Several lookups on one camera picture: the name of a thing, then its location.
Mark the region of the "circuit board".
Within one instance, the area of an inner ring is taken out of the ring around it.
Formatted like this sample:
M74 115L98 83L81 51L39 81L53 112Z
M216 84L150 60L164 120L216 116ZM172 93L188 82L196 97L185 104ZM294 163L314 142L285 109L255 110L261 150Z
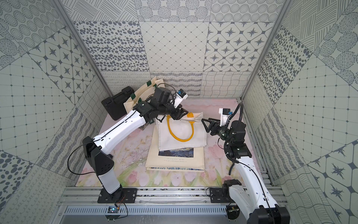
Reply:
M116 220L120 218L120 213L116 207L109 207L105 215L108 221Z
M240 215L240 209L236 205L228 205L226 207L226 213L229 220L236 220Z

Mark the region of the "aluminium mounting rail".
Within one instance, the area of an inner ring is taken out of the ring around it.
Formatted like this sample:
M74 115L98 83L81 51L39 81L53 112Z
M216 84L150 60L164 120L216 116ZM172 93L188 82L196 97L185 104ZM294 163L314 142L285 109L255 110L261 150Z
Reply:
M101 187L67 187L61 195L59 205L95 205ZM138 187L135 205L156 204L205 204L210 203L209 190L203 187L149 188Z

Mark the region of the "starry night canvas tote bag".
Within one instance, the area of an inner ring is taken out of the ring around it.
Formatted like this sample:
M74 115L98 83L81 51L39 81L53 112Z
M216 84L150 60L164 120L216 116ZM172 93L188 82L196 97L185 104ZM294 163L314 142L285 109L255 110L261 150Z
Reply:
M159 151L158 145L159 136L157 128L155 127L145 164L147 170L204 171L203 147Z

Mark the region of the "green handled exhibition tote bag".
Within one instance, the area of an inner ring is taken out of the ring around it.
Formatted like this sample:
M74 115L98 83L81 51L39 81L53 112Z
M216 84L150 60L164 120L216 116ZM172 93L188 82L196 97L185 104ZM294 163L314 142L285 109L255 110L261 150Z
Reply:
M157 86L163 83L163 79L157 79L157 77L154 77L150 81L143 84L138 90L132 93L128 100L124 103L126 112L129 113L137 103L152 97Z

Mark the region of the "black plastic tool case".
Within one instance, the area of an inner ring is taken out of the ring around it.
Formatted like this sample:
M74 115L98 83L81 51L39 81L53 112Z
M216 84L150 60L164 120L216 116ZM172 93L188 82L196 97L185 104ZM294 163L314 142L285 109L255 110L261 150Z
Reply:
M103 107L113 120L118 120L127 114L124 103L133 93L134 89L130 86L127 86L113 97L107 97L101 101Z

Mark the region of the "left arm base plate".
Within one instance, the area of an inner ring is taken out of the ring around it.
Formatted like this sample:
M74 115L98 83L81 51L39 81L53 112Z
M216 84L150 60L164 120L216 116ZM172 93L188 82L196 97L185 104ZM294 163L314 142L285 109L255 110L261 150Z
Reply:
M137 188L119 188L114 193L109 194L105 189L101 189L98 203L135 203L137 192Z

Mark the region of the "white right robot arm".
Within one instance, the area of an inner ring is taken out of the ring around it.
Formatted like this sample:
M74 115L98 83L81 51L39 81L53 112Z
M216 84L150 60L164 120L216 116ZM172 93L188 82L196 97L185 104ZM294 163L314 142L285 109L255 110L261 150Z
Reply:
M246 125L239 120L233 121L230 128L221 125L218 119L202 119L201 122L207 133L224 140L225 155L244 181L225 181L223 196L236 203L248 224L290 223L288 210L279 206L257 172L252 154L244 140Z

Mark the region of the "right circuit board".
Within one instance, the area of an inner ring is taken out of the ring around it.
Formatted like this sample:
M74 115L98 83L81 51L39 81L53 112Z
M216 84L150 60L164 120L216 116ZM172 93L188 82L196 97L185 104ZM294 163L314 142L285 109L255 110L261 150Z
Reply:
M226 213L229 220L236 220L240 215L240 209L236 205L228 205L226 207Z

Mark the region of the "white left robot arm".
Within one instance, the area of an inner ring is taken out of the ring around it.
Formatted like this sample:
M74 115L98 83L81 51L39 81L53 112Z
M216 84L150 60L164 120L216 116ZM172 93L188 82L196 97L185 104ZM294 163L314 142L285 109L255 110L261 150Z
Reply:
M85 158L107 193L113 195L121 188L114 173L114 161L110 157L114 147L159 115L170 115L174 120L187 115L188 111L181 105L187 97L187 93L182 89L173 95L169 89L157 87L152 97L137 103L117 124L93 139L87 136L83 140Z

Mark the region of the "yellow handled white bag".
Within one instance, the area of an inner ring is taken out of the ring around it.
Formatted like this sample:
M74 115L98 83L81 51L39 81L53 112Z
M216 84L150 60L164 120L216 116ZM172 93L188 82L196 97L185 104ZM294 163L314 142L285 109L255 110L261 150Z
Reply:
M201 122L204 113L188 113L179 120L166 115L156 121L159 151L204 147L207 132Z

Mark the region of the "blue handled pliers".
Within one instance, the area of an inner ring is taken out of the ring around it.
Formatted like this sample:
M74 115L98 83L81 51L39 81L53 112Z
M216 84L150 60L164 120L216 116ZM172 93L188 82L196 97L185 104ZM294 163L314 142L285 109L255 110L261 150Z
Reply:
M231 175L231 174L232 174L232 170L233 170L234 166L235 166L235 163L233 162L232 165L230 166L228 175Z

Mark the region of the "left circuit board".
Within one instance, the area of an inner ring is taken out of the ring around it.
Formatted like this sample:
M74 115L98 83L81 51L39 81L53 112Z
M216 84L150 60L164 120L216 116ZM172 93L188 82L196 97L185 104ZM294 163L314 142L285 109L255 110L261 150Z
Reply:
M116 207L109 207L105 215L108 221L116 220L120 218L120 213Z

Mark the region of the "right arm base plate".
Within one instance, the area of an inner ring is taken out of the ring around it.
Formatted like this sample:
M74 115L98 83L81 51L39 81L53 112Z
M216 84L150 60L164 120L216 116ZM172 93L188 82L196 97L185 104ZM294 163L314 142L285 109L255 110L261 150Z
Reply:
M208 196L211 203L233 203L233 200L224 196L221 188L209 188Z

